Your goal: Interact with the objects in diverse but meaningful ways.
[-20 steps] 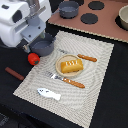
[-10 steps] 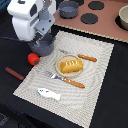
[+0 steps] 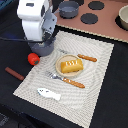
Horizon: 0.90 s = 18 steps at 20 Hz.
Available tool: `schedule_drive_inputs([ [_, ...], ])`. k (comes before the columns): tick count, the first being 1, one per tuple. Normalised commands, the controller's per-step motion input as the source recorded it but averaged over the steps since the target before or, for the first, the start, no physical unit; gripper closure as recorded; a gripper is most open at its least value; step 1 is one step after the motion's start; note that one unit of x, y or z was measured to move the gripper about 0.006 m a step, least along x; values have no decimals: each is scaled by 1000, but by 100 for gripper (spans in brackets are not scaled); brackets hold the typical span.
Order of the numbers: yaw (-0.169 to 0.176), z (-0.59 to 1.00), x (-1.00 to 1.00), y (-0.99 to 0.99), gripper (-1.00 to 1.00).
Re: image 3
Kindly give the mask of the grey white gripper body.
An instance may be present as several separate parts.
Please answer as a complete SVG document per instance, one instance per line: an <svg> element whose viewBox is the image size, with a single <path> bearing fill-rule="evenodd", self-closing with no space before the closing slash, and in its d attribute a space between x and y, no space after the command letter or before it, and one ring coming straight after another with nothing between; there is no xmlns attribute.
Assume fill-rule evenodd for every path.
<svg viewBox="0 0 128 128"><path fill-rule="evenodd" d="M20 19L27 40L43 41L45 34L52 35L57 17L45 6L25 6L20 9Z"/></svg>

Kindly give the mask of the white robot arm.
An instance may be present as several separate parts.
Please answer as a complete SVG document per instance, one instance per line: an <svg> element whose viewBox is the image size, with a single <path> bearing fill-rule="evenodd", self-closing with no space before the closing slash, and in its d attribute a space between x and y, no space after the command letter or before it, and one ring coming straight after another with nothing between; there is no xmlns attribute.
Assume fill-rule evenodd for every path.
<svg viewBox="0 0 128 128"><path fill-rule="evenodd" d="M53 34L57 17L52 10L52 0L19 0L17 15L27 40L42 42Z"/></svg>

